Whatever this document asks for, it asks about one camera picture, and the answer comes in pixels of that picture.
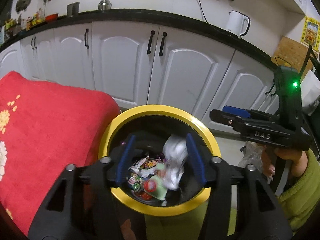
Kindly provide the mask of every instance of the wooden board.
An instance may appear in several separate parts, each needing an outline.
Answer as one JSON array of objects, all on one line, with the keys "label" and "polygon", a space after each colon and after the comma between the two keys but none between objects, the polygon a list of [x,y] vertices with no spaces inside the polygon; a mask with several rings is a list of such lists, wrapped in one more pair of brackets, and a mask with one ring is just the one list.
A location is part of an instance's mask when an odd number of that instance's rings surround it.
[{"label": "wooden board", "polygon": [[[275,57],[280,57],[288,61],[295,69],[298,70],[298,72],[300,72],[303,62],[306,58],[307,52],[308,52],[308,47],[306,47],[303,44],[300,44],[299,42],[296,42],[292,39],[289,39],[283,36],[278,44],[278,47],[275,53],[273,54],[271,61],[277,64]],[[287,64],[286,62],[284,62],[279,58],[277,58],[277,61],[279,65],[290,66],[289,64]],[[308,70],[312,70],[312,68],[313,68],[313,64],[309,60],[307,67],[303,72],[302,79],[305,77]]]}]

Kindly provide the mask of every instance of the flower pattern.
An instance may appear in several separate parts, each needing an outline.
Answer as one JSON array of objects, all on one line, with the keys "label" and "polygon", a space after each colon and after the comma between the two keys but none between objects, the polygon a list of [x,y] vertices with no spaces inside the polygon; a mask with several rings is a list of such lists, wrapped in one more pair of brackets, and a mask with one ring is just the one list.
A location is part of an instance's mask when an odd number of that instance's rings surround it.
[{"label": "flower pattern", "polygon": [[8,124],[10,113],[9,110],[3,110],[0,112],[0,131]]},{"label": "flower pattern", "polygon": [[3,141],[0,141],[0,181],[4,175],[4,166],[7,162],[7,149]]},{"label": "flower pattern", "polygon": [[8,213],[9,217],[13,220],[13,217],[12,217],[11,212],[9,211],[9,209],[6,209],[6,212]]},{"label": "flower pattern", "polygon": [[[10,120],[10,110],[15,112],[17,110],[17,106],[12,107],[16,101],[10,101],[7,103],[9,109],[5,109],[0,111],[0,135],[6,132],[6,125],[9,123]],[[7,162],[7,148],[5,147],[4,141],[0,140],[0,181],[2,180],[5,170],[4,166]]]}]

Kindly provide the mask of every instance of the green sleeve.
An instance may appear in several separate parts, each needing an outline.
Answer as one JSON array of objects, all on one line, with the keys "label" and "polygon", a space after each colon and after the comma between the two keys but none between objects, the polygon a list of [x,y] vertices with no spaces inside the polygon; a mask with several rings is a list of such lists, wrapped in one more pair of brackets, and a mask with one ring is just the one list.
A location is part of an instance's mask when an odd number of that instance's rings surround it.
[{"label": "green sleeve", "polygon": [[306,222],[320,199],[319,163],[311,150],[306,154],[306,171],[293,187],[278,197],[293,231],[297,231]]}]

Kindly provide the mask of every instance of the yellow trash can rim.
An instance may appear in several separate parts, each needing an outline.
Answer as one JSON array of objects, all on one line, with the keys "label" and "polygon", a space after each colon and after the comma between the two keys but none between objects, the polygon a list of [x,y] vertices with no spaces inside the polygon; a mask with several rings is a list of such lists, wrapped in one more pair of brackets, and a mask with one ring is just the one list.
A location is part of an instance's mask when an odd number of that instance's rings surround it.
[{"label": "yellow trash can rim", "polygon": [[[204,143],[210,149],[214,156],[221,157],[221,153],[216,139],[209,131],[209,129],[194,116],[172,106],[145,105],[129,109],[123,112],[122,114],[118,115],[114,120],[112,120],[112,122],[109,124],[109,126],[103,134],[99,148],[99,159],[104,156],[108,156],[110,152],[111,141],[114,135],[119,131],[119,129],[122,126],[136,118],[147,115],[163,115],[184,122],[185,124],[193,128],[201,136]],[[172,207],[155,207],[143,204],[128,196],[120,188],[112,188],[111,192],[121,203],[139,213],[151,216],[168,217],[184,214],[198,207],[200,204],[202,204],[204,201],[208,199],[210,195],[210,190],[210,188],[205,188],[201,190],[192,199],[186,201],[185,203]]]}]

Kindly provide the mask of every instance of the red bowl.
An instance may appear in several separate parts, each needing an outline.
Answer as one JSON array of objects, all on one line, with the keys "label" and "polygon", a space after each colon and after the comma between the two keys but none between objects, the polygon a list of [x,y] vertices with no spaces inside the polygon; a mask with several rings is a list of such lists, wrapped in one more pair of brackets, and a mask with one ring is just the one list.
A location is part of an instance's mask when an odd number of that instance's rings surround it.
[{"label": "red bowl", "polygon": [[47,23],[50,23],[50,22],[56,21],[57,19],[58,19],[58,14],[56,13],[56,14],[52,14],[52,15],[47,16],[47,17],[45,18],[45,21],[46,21]]}]

